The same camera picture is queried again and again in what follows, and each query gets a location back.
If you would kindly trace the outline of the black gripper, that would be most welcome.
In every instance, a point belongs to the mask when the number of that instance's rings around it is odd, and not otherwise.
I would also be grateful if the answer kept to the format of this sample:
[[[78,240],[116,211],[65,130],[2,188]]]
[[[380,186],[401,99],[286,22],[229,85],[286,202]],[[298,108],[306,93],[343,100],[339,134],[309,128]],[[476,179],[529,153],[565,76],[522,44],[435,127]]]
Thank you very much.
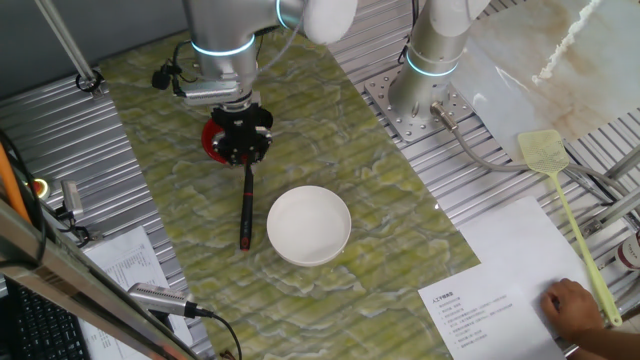
[[[257,103],[237,112],[215,109],[212,121],[219,128],[211,140],[212,150],[224,164],[243,166],[240,150],[248,150],[250,165],[261,162],[272,144],[273,115]]]

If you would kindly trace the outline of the person's bare hand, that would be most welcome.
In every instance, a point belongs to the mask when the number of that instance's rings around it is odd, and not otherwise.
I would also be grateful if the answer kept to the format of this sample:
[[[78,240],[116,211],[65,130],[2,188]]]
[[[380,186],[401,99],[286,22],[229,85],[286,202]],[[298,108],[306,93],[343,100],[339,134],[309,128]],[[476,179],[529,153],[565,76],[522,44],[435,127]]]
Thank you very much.
[[[573,280],[553,283],[541,295],[540,306],[558,335],[572,343],[578,344],[589,332],[605,329],[595,299]]]

